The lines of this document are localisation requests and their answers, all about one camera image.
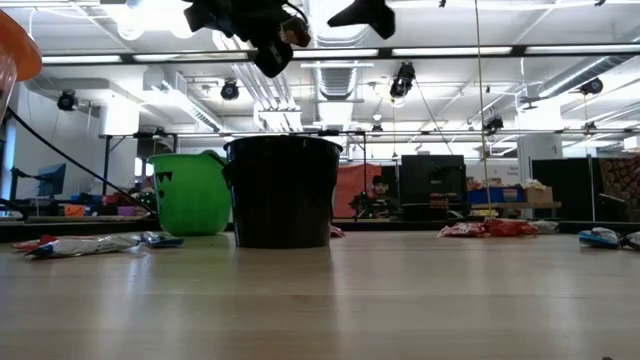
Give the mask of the person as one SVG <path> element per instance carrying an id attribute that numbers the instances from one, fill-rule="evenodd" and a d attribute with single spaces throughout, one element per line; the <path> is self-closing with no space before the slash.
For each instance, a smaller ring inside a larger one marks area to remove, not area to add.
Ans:
<path id="1" fill-rule="evenodd" d="M 381 175 L 374 176 L 368 200 L 369 212 L 373 218 L 397 219 L 398 200 L 391 196 L 389 185 Z"/>

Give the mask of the wooden background table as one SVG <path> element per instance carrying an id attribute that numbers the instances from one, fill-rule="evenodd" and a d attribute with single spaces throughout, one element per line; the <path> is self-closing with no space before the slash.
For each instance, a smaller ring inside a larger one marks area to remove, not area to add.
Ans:
<path id="1" fill-rule="evenodd" d="M 555 216 L 557 209 L 562 206 L 561 202 L 550 203 L 491 203 L 491 204 L 471 204 L 469 206 L 470 211 L 487 211 L 489 217 L 501 217 L 505 210 L 536 210 L 547 209 L 551 211 L 552 216 Z"/>

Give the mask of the silver ventilation duct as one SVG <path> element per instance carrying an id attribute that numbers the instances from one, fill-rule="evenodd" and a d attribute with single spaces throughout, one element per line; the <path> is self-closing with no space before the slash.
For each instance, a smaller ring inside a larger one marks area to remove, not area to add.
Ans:
<path id="1" fill-rule="evenodd" d="M 620 66 L 635 55 L 603 56 L 587 58 L 540 84 L 536 89 L 539 98 L 552 98 L 578 87 Z"/>

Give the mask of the black office chair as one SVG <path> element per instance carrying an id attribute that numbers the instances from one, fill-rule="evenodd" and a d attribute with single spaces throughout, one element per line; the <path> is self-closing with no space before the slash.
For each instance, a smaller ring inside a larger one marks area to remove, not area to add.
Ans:
<path id="1" fill-rule="evenodd" d="M 599 193 L 596 218 L 602 222 L 628 222 L 628 204 L 621 198 Z"/>

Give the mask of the brown patterned panel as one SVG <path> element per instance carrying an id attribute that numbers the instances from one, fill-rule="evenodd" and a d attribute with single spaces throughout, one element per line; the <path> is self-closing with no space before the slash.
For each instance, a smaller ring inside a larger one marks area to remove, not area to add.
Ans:
<path id="1" fill-rule="evenodd" d="M 640 222 L 640 155 L 626 158 L 600 158 L 604 193 L 624 201 L 626 217 Z"/>

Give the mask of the orange cloth panel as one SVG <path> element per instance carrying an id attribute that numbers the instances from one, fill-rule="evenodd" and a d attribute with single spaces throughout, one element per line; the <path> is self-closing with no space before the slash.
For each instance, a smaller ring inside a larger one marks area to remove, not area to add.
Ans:
<path id="1" fill-rule="evenodd" d="M 353 217 L 351 202 L 362 193 L 372 192 L 373 178 L 382 174 L 380 165 L 345 165 L 338 168 L 337 183 L 334 191 L 335 217 Z"/>

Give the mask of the blue storage bin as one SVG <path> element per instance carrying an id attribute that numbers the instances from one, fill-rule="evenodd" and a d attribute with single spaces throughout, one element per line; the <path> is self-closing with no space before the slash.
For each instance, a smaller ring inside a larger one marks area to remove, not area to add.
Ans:
<path id="1" fill-rule="evenodd" d="M 467 194 L 469 204 L 491 203 L 524 203 L 524 192 L 520 187 L 490 187 L 469 190 Z"/>

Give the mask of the green plastic bucket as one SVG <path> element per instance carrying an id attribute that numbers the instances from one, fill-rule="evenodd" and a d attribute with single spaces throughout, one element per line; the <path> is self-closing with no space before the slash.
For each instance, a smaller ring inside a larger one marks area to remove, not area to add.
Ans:
<path id="1" fill-rule="evenodd" d="M 174 236 L 215 235 L 230 219 L 231 195 L 222 170 L 227 160 L 212 150 L 149 158 L 161 228 Z"/>

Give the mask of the cardboard box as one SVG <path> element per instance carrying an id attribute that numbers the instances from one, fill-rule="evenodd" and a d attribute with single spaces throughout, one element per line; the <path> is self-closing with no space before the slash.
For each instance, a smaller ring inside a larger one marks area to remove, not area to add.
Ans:
<path id="1" fill-rule="evenodd" d="M 553 190 L 550 186 L 531 186 L 524 188 L 526 201 L 531 204 L 550 204 L 554 202 Z"/>

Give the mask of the black beam with light strips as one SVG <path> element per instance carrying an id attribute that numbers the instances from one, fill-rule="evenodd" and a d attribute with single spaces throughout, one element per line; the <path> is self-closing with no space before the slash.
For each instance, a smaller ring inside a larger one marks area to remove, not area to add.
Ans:
<path id="1" fill-rule="evenodd" d="M 543 44 L 508 46 L 314 48 L 295 50 L 295 61 L 468 59 L 522 57 L 638 56 L 640 43 Z M 159 53 L 49 54 L 45 66 L 142 65 L 165 63 L 242 63 L 257 58 L 255 50 Z"/>

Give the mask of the ribbed grey ceiling duct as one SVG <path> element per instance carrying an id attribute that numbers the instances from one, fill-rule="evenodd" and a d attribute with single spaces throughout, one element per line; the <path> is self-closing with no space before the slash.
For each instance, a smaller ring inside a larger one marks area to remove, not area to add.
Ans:
<path id="1" fill-rule="evenodd" d="M 347 100 L 358 81 L 356 62 L 320 62 L 314 70 L 315 81 L 322 98 L 330 101 Z"/>

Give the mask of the black partition wall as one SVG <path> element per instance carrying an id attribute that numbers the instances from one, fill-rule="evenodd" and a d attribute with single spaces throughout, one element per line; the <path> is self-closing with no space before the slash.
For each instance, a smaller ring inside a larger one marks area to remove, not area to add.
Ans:
<path id="1" fill-rule="evenodd" d="M 564 221 L 592 221 L 602 191 L 599 161 L 594 157 L 533 160 L 535 180 L 552 188 L 553 200 L 561 207 L 555 217 Z"/>

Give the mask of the large black cabinet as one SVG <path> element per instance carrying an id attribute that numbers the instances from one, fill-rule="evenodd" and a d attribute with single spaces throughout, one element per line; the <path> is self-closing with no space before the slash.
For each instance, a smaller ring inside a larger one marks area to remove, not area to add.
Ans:
<path id="1" fill-rule="evenodd" d="M 405 221 L 462 219 L 469 212 L 461 155 L 403 155 L 400 206 Z"/>

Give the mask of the black background rack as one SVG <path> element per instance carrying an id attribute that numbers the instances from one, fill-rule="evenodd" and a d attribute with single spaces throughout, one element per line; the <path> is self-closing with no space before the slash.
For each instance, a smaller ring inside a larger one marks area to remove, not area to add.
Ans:
<path id="1" fill-rule="evenodd" d="M 110 154 L 113 150 L 115 150 L 124 140 L 128 139 L 151 139 L 154 141 L 171 139 L 172 144 L 170 149 L 172 152 L 176 152 L 178 150 L 179 139 L 177 133 L 168 133 L 162 129 L 156 129 L 154 132 L 143 132 L 138 131 L 133 134 L 126 135 L 111 135 L 111 134 L 101 134 L 101 139 L 105 140 L 105 148 L 104 148 L 104 164 L 102 170 L 102 188 L 101 195 L 105 196 L 107 194 L 107 188 L 109 184 L 107 183 L 108 175 L 109 175 L 109 163 L 110 163 Z"/>

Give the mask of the orange plastic bucket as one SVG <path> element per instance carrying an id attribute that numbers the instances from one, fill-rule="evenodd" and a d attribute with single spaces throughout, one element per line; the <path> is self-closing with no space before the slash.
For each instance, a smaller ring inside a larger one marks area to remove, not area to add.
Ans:
<path id="1" fill-rule="evenodd" d="M 4 119 L 14 85 L 35 78 L 42 70 L 41 51 L 6 12 L 0 10 L 0 122 Z"/>

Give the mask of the black plastic bucket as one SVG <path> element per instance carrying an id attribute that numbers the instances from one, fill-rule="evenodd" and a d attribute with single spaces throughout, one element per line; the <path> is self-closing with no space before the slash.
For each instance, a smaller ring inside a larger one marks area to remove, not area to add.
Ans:
<path id="1" fill-rule="evenodd" d="M 255 136 L 224 146 L 236 245 L 326 247 L 342 147 L 310 136 Z"/>

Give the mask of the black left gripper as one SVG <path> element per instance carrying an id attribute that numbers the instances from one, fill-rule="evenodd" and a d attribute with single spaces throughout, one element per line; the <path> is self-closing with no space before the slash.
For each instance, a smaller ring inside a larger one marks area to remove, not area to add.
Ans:
<path id="1" fill-rule="evenodd" d="M 281 37 L 286 23 L 296 20 L 284 9 L 286 0 L 183 0 L 188 7 L 184 17 L 192 32 L 207 28 L 222 32 L 228 38 L 237 36 L 251 43 L 271 42 Z M 293 49 L 285 42 L 261 44 L 256 48 L 255 66 L 273 78 L 282 73 L 293 57 Z"/>

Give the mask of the computer monitor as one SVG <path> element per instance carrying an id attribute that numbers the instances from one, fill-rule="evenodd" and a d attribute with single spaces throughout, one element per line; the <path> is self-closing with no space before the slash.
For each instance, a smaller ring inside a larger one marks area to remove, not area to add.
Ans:
<path id="1" fill-rule="evenodd" d="M 37 174 L 39 181 L 38 195 L 50 197 L 62 194 L 64 189 L 65 174 L 65 163 L 41 168 Z"/>

